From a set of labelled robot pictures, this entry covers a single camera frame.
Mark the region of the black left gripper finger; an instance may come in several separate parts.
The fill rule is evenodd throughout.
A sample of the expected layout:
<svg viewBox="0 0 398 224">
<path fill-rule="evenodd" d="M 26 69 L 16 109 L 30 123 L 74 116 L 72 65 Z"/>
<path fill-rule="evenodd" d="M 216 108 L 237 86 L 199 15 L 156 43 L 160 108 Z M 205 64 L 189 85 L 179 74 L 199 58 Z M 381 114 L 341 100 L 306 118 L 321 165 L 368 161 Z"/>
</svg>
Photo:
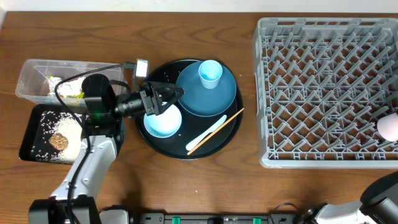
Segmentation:
<svg viewBox="0 0 398 224">
<path fill-rule="evenodd" d="M 167 109 L 169 109 L 174 103 L 176 103 L 181 97 L 183 93 L 161 93 L 156 98 L 156 109 L 155 115 L 160 115 L 165 113 Z"/>
<path fill-rule="evenodd" d="M 162 82 L 153 82 L 148 81 L 147 84 L 157 92 L 167 91 L 172 93 L 184 93 L 183 88 L 178 87 L 174 83 L 162 83 Z"/>
</svg>

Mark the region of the light blue bowl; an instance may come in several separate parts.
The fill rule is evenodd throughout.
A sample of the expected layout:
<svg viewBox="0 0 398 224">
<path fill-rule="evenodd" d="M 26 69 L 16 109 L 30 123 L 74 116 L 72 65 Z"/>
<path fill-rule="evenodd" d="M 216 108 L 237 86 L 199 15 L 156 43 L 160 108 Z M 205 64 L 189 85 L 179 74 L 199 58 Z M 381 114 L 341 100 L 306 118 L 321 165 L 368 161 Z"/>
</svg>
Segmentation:
<svg viewBox="0 0 398 224">
<path fill-rule="evenodd" d="M 175 105 L 160 115 L 144 115 L 145 130 L 156 138 L 171 137 L 180 129 L 181 125 L 182 114 Z"/>
</svg>

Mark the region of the light blue cup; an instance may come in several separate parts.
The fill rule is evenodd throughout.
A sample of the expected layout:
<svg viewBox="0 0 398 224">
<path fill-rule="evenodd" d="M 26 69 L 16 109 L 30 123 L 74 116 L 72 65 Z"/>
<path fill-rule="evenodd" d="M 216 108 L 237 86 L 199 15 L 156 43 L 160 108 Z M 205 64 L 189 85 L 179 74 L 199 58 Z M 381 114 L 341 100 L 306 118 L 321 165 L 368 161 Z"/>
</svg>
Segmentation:
<svg viewBox="0 0 398 224">
<path fill-rule="evenodd" d="M 223 67 L 215 60 L 205 60 L 200 64 L 198 73 L 202 85 L 206 89 L 214 89 L 223 74 Z"/>
</svg>

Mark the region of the brown cookie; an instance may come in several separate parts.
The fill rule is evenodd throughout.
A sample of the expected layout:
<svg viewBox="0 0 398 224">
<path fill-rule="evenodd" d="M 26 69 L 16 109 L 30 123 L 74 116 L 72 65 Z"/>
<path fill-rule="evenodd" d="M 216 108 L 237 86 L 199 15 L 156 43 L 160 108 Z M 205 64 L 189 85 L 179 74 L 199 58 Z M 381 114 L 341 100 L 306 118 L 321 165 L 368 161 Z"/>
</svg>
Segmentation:
<svg viewBox="0 0 398 224">
<path fill-rule="evenodd" d="M 64 151 L 68 147 L 68 139 L 60 133 L 54 134 L 49 143 L 58 151 Z"/>
</svg>

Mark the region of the pink cup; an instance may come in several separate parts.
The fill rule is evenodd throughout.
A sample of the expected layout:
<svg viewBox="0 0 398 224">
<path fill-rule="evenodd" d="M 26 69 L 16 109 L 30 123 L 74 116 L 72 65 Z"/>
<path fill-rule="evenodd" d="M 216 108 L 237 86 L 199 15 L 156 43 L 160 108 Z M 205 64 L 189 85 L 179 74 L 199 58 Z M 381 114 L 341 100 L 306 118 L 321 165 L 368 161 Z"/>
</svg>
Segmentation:
<svg viewBox="0 0 398 224">
<path fill-rule="evenodd" d="M 377 130 L 382 138 L 390 142 L 398 140 L 398 115 L 392 113 L 387 115 L 377 122 Z"/>
</svg>

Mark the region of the foil snack wrapper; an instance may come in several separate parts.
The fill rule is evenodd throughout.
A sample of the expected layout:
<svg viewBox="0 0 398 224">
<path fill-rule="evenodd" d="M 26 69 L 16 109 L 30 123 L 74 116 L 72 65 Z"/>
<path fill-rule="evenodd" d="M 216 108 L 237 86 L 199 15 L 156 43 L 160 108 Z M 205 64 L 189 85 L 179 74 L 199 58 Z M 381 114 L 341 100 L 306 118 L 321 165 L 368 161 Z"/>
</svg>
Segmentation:
<svg viewBox="0 0 398 224">
<path fill-rule="evenodd" d="M 55 86 L 60 83 L 62 79 L 60 77 L 49 76 L 47 83 L 49 85 L 49 93 L 47 96 L 55 96 Z"/>
</svg>

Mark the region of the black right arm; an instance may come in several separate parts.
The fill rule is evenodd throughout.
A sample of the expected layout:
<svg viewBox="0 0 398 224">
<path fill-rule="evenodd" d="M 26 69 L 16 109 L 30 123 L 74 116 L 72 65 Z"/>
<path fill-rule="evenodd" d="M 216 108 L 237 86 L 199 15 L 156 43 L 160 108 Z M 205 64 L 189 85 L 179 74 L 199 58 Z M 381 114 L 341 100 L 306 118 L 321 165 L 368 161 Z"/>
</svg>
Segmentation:
<svg viewBox="0 0 398 224">
<path fill-rule="evenodd" d="M 373 182 L 357 201 L 338 205 L 323 203 L 298 216 L 294 222 L 397 224 L 397 172 Z"/>
</svg>

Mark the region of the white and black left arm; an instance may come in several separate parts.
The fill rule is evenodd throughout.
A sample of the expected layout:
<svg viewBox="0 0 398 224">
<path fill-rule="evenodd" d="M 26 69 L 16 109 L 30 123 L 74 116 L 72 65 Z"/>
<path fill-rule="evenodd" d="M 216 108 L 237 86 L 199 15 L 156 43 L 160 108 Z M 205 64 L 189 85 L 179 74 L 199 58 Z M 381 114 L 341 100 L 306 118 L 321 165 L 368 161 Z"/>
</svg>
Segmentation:
<svg viewBox="0 0 398 224">
<path fill-rule="evenodd" d="M 112 86 L 127 83 L 96 73 L 81 89 L 88 112 L 81 126 L 80 152 L 61 185 L 48 199 L 34 200 L 29 223 L 131 223 L 131 214 L 118 206 L 99 212 L 96 197 L 124 140 L 123 118 L 160 115 L 184 94 L 173 83 L 144 82 L 138 92 L 115 95 Z"/>
</svg>

